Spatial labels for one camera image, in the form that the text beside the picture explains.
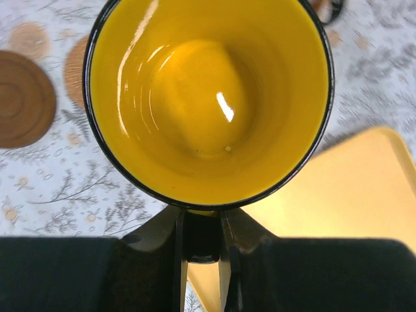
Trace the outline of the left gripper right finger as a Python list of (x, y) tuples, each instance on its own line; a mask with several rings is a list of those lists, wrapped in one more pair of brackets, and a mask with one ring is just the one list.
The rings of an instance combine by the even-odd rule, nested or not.
[(415, 254), (391, 239), (278, 237), (221, 214), (224, 311), (414, 311)]

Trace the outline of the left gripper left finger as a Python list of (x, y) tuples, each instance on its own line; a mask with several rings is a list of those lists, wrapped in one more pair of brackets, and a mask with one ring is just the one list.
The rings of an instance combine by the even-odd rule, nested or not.
[(3, 237), (2, 311), (182, 311), (185, 214), (167, 207), (121, 239)]

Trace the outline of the yellow glass cup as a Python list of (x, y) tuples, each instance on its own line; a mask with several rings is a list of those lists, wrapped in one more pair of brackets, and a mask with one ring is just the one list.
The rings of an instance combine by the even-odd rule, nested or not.
[(146, 255), (216, 261), (219, 214), (287, 184), (333, 104), (332, 53), (308, 1), (107, 1), (84, 59), (97, 143), (166, 204), (123, 240)]

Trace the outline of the dark wooden coaster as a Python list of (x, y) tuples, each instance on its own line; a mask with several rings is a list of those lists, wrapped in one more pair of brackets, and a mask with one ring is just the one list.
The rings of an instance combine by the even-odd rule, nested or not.
[(40, 140), (51, 127), (57, 96), (39, 65), (1, 51), (1, 147), (21, 148)]

